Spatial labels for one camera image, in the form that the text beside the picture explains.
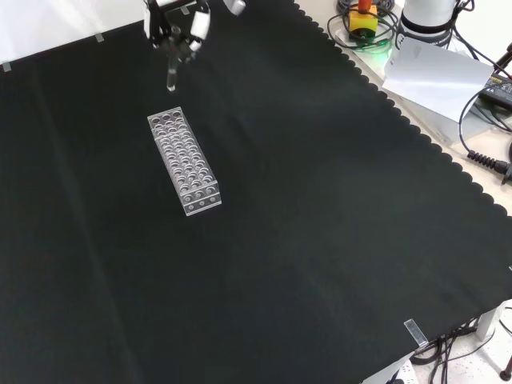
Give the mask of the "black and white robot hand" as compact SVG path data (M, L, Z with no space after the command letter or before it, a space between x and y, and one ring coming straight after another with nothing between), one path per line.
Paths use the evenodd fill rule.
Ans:
M154 48L166 46L180 61L193 57L206 40L211 12L208 1L145 1L144 32ZM196 5L189 32L168 19L167 13Z

